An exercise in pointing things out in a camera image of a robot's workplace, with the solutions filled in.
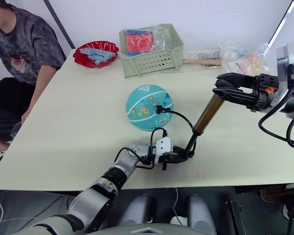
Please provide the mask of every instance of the graphic print t-shirt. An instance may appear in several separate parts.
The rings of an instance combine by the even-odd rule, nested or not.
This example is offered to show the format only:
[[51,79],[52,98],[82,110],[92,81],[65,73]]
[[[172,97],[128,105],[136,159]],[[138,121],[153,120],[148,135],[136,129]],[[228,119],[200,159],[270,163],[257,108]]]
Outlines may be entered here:
[[35,84],[41,65],[59,68],[65,56],[45,20],[15,6],[11,9],[16,25],[7,34],[0,30],[0,58],[18,81]]

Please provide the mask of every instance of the red plastic bowl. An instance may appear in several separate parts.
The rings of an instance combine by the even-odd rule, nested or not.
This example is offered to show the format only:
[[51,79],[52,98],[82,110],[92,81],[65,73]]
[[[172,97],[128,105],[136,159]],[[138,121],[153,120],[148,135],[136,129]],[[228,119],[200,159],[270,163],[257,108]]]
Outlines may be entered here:
[[[110,52],[116,53],[116,56],[111,57],[110,61],[108,62],[101,62],[99,65],[96,65],[93,60],[90,60],[87,55],[80,53],[79,49],[85,48],[85,47],[92,47],[95,49],[100,49],[100,50],[107,50]],[[104,66],[110,65],[116,58],[117,58],[117,52],[119,49],[114,43],[108,42],[108,41],[96,41],[96,42],[91,42],[82,45],[78,49],[76,49],[76,52],[74,53],[73,57],[75,58],[75,63],[78,63],[80,65],[83,65],[88,68],[102,68]]]

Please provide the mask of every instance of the basketball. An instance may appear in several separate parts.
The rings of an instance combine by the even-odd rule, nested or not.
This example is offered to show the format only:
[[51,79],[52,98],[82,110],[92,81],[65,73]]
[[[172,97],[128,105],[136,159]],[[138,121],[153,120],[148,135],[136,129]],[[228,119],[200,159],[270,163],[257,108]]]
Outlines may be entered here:
[[136,88],[128,97],[125,111],[134,126],[143,131],[153,131],[166,126],[172,114],[157,114],[157,106],[173,110],[173,101],[166,90],[156,85],[143,85]]

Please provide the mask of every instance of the gold metal tube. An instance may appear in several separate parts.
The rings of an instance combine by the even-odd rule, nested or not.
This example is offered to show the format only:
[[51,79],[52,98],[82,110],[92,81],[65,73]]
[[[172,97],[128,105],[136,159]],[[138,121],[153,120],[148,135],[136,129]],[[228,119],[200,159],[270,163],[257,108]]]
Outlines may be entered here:
[[206,106],[204,112],[201,114],[200,118],[198,119],[194,129],[200,134],[203,133],[207,125],[209,124],[210,120],[214,117],[218,109],[223,104],[224,100],[221,99],[219,96],[214,94],[208,105]]

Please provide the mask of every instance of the green plastic basket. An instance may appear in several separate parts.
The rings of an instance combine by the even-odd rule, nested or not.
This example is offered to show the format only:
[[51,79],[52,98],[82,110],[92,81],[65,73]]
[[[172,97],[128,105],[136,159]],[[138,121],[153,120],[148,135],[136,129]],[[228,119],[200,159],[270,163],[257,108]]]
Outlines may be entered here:
[[[123,59],[123,68],[125,77],[138,75],[142,76],[144,73],[154,72],[158,70],[165,70],[182,64],[183,60],[183,46],[184,43],[180,36],[177,34],[175,28],[170,23],[161,24],[168,29],[174,43],[174,49],[160,50],[141,55],[132,56],[130,59]],[[119,32],[121,52],[127,54],[125,31]]]

